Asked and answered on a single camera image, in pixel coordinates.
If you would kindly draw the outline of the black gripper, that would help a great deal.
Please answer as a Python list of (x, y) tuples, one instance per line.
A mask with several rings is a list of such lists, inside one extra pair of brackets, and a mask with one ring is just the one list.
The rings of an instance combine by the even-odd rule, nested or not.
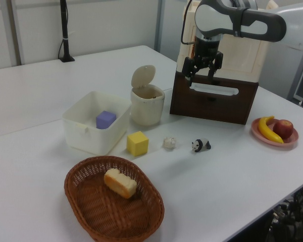
[(194, 47), (194, 57), (186, 57), (184, 59), (182, 74), (188, 81), (189, 86), (192, 85), (195, 74), (204, 68), (209, 68), (208, 80), (213, 81), (214, 74), (221, 69), (223, 54), (218, 51), (220, 39), (215, 40), (196, 38)]

